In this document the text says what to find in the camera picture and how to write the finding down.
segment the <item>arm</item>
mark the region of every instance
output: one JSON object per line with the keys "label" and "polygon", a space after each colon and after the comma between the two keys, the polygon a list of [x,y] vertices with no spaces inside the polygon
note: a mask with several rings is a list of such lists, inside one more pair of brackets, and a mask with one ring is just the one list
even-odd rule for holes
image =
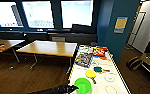
{"label": "arm", "polygon": [[32,92],[28,94],[63,94],[63,93],[71,93],[74,90],[78,89],[78,87],[72,85],[68,85],[69,82],[67,82],[64,85],[59,85],[58,87],[42,90],[42,91],[37,91],[37,92]]}

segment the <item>paper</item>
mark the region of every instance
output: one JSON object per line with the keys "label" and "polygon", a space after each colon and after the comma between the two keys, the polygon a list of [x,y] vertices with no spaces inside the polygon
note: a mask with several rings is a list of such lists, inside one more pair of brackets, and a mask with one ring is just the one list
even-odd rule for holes
{"label": "paper", "polygon": [[118,18],[116,21],[115,29],[125,28],[127,22],[127,18]]}

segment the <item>window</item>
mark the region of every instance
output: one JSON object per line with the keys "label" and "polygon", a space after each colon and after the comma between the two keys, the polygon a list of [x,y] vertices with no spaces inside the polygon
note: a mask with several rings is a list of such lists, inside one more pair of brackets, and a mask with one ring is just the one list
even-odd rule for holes
{"label": "window", "polygon": [[54,28],[50,1],[23,2],[29,27]]}
{"label": "window", "polygon": [[61,1],[63,28],[72,24],[91,26],[93,1]]}
{"label": "window", "polygon": [[0,2],[0,26],[23,27],[15,2]]}

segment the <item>white wall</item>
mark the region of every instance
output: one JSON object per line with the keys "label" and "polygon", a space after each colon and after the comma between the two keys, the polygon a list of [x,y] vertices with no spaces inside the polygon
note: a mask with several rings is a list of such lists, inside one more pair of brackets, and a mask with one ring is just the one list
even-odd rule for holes
{"label": "white wall", "polygon": [[[150,40],[150,1],[143,2],[140,12],[146,12],[146,16],[132,46],[137,50],[144,52]],[[133,36],[134,35],[131,35],[128,44],[132,43]]]}

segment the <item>hand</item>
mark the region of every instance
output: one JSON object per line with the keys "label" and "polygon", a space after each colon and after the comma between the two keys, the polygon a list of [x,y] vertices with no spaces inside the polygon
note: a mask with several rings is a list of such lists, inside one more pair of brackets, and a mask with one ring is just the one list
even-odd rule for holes
{"label": "hand", "polygon": [[60,93],[72,93],[74,90],[78,89],[78,87],[72,85],[68,85],[69,82],[67,82],[66,84],[64,85],[60,85],[58,86],[58,91]]}

